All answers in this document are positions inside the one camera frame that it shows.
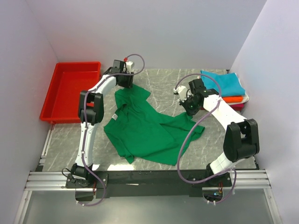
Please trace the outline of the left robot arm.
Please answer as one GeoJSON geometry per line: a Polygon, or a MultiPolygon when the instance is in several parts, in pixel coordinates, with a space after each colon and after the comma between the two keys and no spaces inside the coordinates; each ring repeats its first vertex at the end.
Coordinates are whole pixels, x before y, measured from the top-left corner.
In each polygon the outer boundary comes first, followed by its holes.
{"type": "Polygon", "coordinates": [[[78,116],[81,122],[81,136],[78,155],[66,176],[68,189],[90,188],[99,181],[92,174],[93,146],[95,134],[104,118],[104,97],[115,87],[133,86],[134,63],[128,58],[114,60],[112,67],[104,72],[100,81],[79,96],[78,116]]]}

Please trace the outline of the green t shirt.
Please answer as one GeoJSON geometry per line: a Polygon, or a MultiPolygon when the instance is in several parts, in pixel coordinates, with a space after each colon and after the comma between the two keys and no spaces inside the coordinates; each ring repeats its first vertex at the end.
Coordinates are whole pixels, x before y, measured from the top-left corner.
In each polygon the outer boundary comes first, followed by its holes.
{"type": "Polygon", "coordinates": [[[175,166],[178,154],[204,133],[186,112],[175,117],[157,112],[148,102],[150,92],[134,85],[115,92],[117,110],[104,126],[104,132],[118,155],[133,163],[136,158],[175,166]]]}

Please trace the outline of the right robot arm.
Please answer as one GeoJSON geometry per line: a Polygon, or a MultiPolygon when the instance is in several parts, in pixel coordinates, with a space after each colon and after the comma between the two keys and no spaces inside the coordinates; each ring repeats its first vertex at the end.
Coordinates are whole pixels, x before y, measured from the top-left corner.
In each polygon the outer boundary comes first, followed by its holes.
{"type": "Polygon", "coordinates": [[[208,112],[195,123],[185,140],[189,140],[195,128],[210,115],[213,115],[226,131],[222,154],[207,166],[208,177],[197,181],[187,180],[182,176],[180,169],[177,170],[179,177],[186,183],[200,184],[234,171],[236,164],[260,151],[257,122],[234,111],[223,100],[220,85],[216,83],[216,86],[217,89],[207,89],[202,79],[197,78],[189,82],[189,89],[179,83],[173,89],[173,93],[179,95],[180,104],[187,112],[194,114],[200,108],[208,112]]]}

